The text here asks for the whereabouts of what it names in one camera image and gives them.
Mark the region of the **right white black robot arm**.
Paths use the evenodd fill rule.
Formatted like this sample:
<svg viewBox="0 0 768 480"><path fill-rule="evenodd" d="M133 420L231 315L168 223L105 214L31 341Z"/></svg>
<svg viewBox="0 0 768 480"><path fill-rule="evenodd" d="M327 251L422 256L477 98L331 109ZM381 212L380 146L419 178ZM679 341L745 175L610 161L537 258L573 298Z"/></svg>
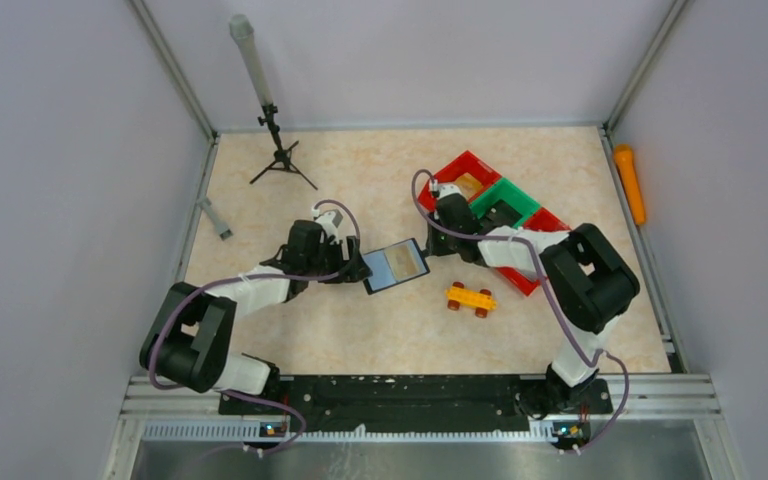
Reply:
<svg viewBox="0 0 768 480"><path fill-rule="evenodd" d="M586 400L599 361L614 357L607 338L640 293L631 267L593 224L555 232L488 229L459 191L439 195L427 221L430 254L535 276L564 340L544 380L518 404L537 417L574 411Z"/></svg>

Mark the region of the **green plastic bin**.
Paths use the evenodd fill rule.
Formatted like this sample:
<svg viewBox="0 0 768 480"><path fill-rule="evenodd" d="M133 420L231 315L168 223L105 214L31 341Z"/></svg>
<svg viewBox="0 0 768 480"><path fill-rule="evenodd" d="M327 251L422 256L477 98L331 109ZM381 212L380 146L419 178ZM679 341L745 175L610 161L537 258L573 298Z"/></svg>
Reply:
<svg viewBox="0 0 768 480"><path fill-rule="evenodd" d="M470 202L470 209L484 226L522 226L541 205L507 178L491 185Z"/></svg>

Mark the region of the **black tripod with grey tube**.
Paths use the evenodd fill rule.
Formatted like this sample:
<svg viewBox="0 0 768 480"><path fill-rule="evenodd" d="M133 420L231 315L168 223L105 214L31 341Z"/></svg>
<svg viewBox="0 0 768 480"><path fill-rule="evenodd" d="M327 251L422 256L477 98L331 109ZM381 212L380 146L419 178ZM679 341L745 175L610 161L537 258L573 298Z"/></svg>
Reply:
<svg viewBox="0 0 768 480"><path fill-rule="evenodd" d="M317 190L318 187L292 161L293 150L299 142L285 146L281 138L281 128L275 120L278 108L267 82L257 50L255 30L249 18L245 14L234 14L229 20L229 33L241 55L261 108L261 115L257 118L258 123L268 129L275 146L272 162L255 175L249 184L253 185L267 172L277 171L298 175Z"/></svg>

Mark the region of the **small grey tool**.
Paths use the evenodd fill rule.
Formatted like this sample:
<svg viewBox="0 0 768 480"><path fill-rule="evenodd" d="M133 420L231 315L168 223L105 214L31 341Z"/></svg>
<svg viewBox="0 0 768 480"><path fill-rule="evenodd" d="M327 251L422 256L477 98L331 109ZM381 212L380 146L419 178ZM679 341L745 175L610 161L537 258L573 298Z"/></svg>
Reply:
<svg viewBox="0 0 768 480"><path fill-rule="evenodd" d="M196 204L200 207L202 212L212 223L215 233L222 241L227 240L233 235L233 231L231 230L229 224L220 217L208 197L204 196L199 198L196 201Z"/></svg>

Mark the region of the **red bin with wooden blocks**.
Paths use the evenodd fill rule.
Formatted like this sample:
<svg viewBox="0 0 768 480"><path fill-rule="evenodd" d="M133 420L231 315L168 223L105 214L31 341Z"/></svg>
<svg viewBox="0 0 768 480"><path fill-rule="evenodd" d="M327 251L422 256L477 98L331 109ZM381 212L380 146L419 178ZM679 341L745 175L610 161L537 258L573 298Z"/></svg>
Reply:
<svg viewBox="0 0 768 480"><path fill-rule="evenodd" d="M493 205L481 204L479 198L502 179L497 170L469 150L442 167L433 177L439 184L455 184L477 216L484 216Z"/></svg>

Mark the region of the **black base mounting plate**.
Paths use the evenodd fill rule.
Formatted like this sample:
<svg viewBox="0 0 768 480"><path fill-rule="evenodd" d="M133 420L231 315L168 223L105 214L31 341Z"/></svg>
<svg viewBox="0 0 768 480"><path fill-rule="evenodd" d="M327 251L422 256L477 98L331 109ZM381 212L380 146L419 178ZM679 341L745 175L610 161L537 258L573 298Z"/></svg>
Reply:
<svg viewBox="0 0 768 480"><path fill-rule="evenodd" d="M610 415L608 385L570 390L542 375L297 375L270 386L267 400L300 413L313 433L525 431L551 415Z"/></svg>

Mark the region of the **black leather card holder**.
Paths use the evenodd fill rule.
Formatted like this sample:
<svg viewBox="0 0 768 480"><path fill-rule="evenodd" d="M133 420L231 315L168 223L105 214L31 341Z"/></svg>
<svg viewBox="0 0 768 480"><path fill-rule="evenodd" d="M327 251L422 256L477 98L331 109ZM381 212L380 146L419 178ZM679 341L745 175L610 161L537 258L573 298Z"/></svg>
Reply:
<svg viewBox="0 0 768 480"><path fill-rule="evenodd" d="M368 295L388 290L430 273L415 238L362 254L371 274L363 280Z"/></svg>

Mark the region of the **orange flashlight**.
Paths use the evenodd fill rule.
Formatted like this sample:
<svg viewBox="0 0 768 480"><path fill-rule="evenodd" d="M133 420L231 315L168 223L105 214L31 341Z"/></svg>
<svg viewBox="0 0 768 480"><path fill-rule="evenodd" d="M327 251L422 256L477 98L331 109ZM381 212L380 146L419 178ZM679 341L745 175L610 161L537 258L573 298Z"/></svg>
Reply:
<svg viewBox="0 0 768 480"><path fill-rule="evenodd" d="M621 144L614 148L613 159L634 224L641 226L646 222L646 210L636 174L634 152L629 145Z"/></svg>

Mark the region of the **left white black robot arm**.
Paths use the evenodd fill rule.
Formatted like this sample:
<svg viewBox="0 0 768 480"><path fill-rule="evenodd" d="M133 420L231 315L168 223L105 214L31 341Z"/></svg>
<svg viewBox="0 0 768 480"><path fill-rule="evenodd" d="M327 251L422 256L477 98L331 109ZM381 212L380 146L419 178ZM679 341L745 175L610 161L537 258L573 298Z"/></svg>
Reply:
<svg viewBox="0 0 768 480"><path fill-rule="evenodd" d="M338 215L295 221L287 240L270 258L248 272L204 286L181 281L164 298L139 352L139 363L158 389L187 388L198 393L235 390L257 413L279 404L276 366L231 351L237 319L287 303L313 283L356 283L371 270L361 239L338 232Z"/></svg>

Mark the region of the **yellow toy brick car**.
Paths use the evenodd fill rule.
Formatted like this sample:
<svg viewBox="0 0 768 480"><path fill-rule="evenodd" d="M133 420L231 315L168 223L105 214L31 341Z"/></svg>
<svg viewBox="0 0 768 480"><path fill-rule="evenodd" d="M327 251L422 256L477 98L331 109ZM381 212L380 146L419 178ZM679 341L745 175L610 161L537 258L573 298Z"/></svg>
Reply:
<svg viewBox="0 0 768 480"><path fill-rule="evenodd" d="M497 301L490 290L471 290L461 282L453 282L445 290L445 296L449 310L459 311L462 308L468 308L481 319L485 319L497 308Z"/></svg>

